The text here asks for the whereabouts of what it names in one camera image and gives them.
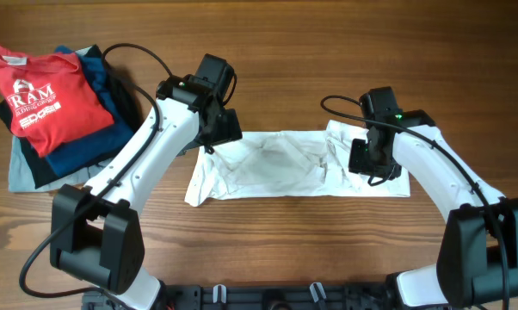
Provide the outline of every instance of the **red t-shirt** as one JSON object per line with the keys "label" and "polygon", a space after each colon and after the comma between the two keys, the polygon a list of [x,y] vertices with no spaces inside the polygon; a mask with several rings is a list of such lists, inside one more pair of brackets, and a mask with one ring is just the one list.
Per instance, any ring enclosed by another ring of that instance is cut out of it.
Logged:
{"label": "red t-shirt", "polygon": [[12,110],[10,131],[40,157],[114,124],[75,53],[32,57],[0,46],[0,92]]}

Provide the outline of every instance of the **blue shirt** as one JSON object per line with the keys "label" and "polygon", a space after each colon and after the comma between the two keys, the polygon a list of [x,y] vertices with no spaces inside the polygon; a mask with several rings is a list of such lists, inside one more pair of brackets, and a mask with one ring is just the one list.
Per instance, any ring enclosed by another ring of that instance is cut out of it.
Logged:
{"label": "blue shirt", "polygon": [[[65,46],[59,46],[56,53],[73,53]],[[96,93],[102,106],[114,117],[114,125],[89,134],[70,143],[59,146],[46,156],[54,173],[63,177],[79,170],[93,158],[123,147],[133,136],[131,128],[121,119],[110,92],[106,87],[108,74],[102,66],[101,59],[78,56],[87,83]]]}

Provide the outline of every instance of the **clothing label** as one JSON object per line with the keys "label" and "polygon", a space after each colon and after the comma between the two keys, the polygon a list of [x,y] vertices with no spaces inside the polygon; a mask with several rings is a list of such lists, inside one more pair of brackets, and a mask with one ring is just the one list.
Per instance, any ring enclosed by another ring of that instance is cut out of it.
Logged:
{"label": "clothing label", "polygon": [[77,54],[77,56],[85,56],[85,54],[91,49],[91,47],[92,46],[85,47],[85,48],[82,48],[80,50],[76,50],[75,54]]}
{"label": "clothing label", "polygon": [[28,62],[26,57],[3,56],[3,59],[7,62],[7,65],[26,65]]}

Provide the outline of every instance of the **crumpled white fabric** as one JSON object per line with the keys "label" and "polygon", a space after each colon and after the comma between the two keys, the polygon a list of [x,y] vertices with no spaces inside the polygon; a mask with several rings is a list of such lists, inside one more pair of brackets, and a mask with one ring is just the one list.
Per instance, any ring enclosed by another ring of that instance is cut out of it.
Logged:
{"label": "crumpled white fabric", "polygon": [[207,197],[410,197],[404,168],[375,187],[368,176],[348,172],[353,139],[365,140],[366,132],[330,121],[325,131],[244,132],[239,141],[215,146],[213,155],[202,147],[184,201],[197,207]]}

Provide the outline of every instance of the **wooden table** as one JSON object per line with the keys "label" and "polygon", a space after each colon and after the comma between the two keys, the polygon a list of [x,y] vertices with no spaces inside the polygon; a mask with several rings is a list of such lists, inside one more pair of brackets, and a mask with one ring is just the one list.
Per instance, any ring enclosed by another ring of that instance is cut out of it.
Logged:
{"label": "wooden table", "polygon": [[[0,44],[14,51],[123,41],[149,47],[181,76],[194,73],[204,53],[228,59],[239,77],[231,108],[246,131],[322,130],[342,120],[321,110],[323,96],[390,85],[401,108],[429,112],[485,181],[518,196],[518,2],[0,6]],[[139,51],[108,57],[152,94],[166,78]],[[77,309],[80,296],[44,301],[18,288],[22,264],[49,233],[53,194],[7,191],[10,144],[0,121],[0,309]],[[409,199],[210,200],[192,208],[183,197],[196,157],[174,161],[141,218],[144,265],[167,283],[381,281],[437,259],[445,223],[413,178]],[[29,285],[59,291],[85,283],[50,267],[46,254]],[[518,309],[518,299],[511,305]]]}

